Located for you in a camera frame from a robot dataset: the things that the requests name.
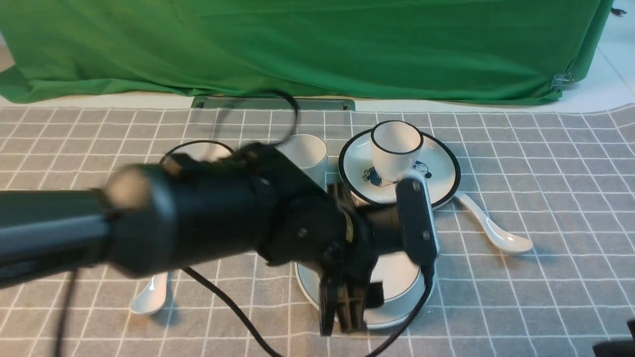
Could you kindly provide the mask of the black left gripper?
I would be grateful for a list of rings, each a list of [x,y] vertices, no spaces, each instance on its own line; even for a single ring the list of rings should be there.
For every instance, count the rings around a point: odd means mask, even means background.
[[[403,250],[397,206],[357,206],[346,183],[332,183],[327,194],[341,219],[338,232],[319,258],[320,335],[331,336],[336,311],[344,334],[367,328],[365,311],[384,304],[383,282],[371,282],[379,257]]]

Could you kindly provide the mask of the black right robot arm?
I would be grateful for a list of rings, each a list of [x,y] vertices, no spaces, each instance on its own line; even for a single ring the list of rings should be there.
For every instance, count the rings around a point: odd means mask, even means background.
[[[408,329],[408,327],[410,327],[410,324],[417,318],[419,312],[427,302],[427,299],[430,297],[433,290],[432,285],[433,280],[427,280],[425,282],[426,287],[410,314],[406,316],[403,323],[397,326],[397,329],[392,335],[390,335],[378,348],[367,354],[368,357],[378,357],[387,350],[388,347],[390,347],[390,345],[394,343],[405,330]],[[633,337],[630,340],[603,341],[592,346],[595,357],[633,357],[634,348],[635,342]]]

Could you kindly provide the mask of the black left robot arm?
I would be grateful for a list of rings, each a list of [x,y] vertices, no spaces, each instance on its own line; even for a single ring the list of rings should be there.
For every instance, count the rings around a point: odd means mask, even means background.
[[[320,334],[359,331],[382,305],[372,270],[403,251],[395,205],[327,193],[274,145],[213,162],[183,153],[131,164],[102,189],[3,191],[1,287],[108,264],[130,278],[254,251],[269,265],[319,274]]]

